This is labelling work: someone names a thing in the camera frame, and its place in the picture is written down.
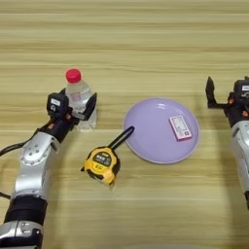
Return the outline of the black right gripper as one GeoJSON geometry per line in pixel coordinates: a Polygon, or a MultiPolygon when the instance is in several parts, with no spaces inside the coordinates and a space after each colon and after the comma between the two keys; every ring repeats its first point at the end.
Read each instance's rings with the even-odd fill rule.
{"type": "MultiPolygon", "coordinates": [[[[245,76],[244,80],[249,81],[249,77],[245,76]]],[[[210,109],[225,109],[225,115],[229,120],[230,127],[241,121],[249,121],[249,111],[235,100],[235,94],[230,93],[228,103],[218,103],[214,94],[214,82],[211,77],[208,77],[205,87],[207,98],[207,106],[210,109]]]]}

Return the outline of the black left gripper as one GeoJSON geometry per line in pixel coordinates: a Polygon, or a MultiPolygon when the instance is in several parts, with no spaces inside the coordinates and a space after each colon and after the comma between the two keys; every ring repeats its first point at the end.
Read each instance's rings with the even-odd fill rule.
{"type": "MultiPolygon", "coordinates": [[[[66,88],[62,89],[59,94],[66,95],[66,88]]],[[[75,125],[81,121],[87,121],[93,113],[97,101],[97,93],[94,93],[82,111],[74,111],[72,116],[70,113],[58,114],[50,112],[49,123],[45,125],[44,132],[53,136],[59,143],[61,143],[68,132],[71,131],[75,125]]]]}

